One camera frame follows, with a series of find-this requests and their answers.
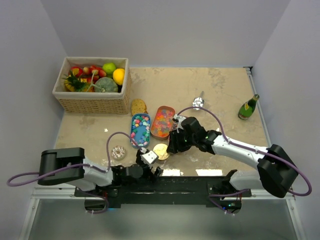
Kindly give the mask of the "round cream jar lid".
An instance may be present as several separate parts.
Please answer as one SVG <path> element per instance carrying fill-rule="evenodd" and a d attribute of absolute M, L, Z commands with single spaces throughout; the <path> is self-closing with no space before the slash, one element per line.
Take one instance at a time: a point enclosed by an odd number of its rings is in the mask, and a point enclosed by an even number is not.
<path fill-rule="evenodd" d="M 164 143 L 159 143 L 154 146 L 153 151 L 158 156 L 160 161 L 166 160 L 170 154 L 167 152 L 168 146 Z"/>

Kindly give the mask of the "silver metal scoop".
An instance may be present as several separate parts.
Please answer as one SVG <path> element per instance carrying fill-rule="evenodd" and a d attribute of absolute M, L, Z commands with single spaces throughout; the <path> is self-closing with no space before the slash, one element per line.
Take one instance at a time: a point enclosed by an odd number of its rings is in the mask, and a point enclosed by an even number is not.
<path fill-rule="evenodd" d="M 194 110 L 198 111 L 200 110 L 200 107 L 202 108 L 204 106 L 205 100 L 203 99 L 203 95 L 204 95 L 204 91 L 202 91 L 198 97 L 194 98 L 192 102 L 192 106 Z"/>

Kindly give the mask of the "orange tray of gummy stars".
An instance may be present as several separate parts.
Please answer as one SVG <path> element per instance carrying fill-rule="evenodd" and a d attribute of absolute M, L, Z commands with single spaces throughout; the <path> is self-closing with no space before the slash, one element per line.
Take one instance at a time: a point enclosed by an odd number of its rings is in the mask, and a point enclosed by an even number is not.
<path fill-rule="evenodd" d="M 150 132 L 158 140 L 166 140 L 173 126 L 173 117 L 176 111 L 169 106 L 160 106 L 154 116 Z"/>

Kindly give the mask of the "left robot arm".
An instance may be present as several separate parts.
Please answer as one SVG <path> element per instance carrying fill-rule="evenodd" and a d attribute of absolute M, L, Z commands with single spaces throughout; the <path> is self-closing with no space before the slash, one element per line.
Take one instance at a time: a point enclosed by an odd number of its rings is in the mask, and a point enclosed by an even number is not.
<path fill-rule="evenodd" d="M 160 167 L 152 171 L 158 159 L 155 152 L 138 150 L 131 166 L 102 167 L 85 156 L 81 147 L 45 150 L 41 153 L 39 177 L 41 186 L 68 184 L 92 196 L 99 196 L 105 187 L 117 188 L 150 181 L 154 183 L 163 173 Z"/>

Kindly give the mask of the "blue tray of star candies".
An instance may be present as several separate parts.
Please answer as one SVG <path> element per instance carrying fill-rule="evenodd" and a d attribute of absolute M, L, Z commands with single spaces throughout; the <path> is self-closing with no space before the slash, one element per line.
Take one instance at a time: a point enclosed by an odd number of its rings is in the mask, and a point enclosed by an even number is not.
<path fill-rule="evenodd" d="M 151 118 L 147 113 L 137 113 L 131 118 L 130 141 L 134 148 L 147 147 L 151 139 Z"/>

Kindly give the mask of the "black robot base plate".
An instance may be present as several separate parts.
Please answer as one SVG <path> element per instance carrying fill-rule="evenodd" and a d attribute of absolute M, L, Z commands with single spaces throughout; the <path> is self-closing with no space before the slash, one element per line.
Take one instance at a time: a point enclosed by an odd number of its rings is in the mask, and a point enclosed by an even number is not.
<path fill-rule="evenodd" d="M 75 197 L 90 198 L 86 200 L 87 210 L 102 210 L 108 200 L 109 209 L 119 209 L 123 205 L 202 205 L 214 208 L 220 204 L 224 210 L 237 213 L 241 207 L 240 198 L 252 196 L 250 190 L 235 194 L 237 190 L 227 183 L 223 176 L 160 176 L 156 182 L 141 180 L 129 185 L 110 185 L 97 187 L 84 193 L 79 189 Z"/>

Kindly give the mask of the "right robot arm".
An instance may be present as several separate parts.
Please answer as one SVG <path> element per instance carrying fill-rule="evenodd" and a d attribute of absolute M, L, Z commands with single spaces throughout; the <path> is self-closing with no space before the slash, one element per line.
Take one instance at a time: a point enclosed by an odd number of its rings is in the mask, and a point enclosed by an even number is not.
<path fill-rule="evenodd" d="M 204 153 L 219 155 L 246 164 L 257 172 L 232 171 L 223 183 L 223 192 L 230 197 L 244 189 L 265 189 L 277 198 L 284 198 L 298 176 L 295 164 L 276 144 L 271 147 L 254 146 L 224 137 L 216 130 L 205 130 L 195 117 L 176 115 L 176 129 L 169 132 L 170 154 L 183 153 L 196 147 Z"/>

